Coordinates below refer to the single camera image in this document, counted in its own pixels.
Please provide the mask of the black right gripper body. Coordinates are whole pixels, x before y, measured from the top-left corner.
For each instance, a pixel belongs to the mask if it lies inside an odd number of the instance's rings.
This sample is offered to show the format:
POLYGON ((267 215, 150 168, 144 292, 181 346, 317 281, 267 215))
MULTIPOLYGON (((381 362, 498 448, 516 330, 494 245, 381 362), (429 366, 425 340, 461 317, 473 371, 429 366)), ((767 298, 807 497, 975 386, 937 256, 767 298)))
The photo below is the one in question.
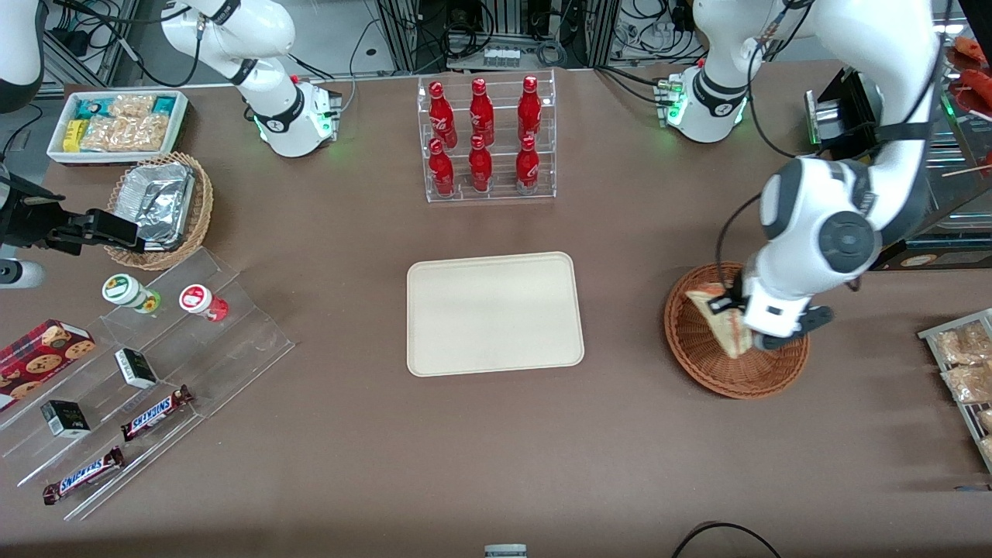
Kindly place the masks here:
POLYGON ((60 227, 70 225, 75 217, 73 212, 61 208, 63 200, 63 195, 50 193, 17 174, 3 174, 2 244, 77 255, 78 245, 59 237, 60 227))

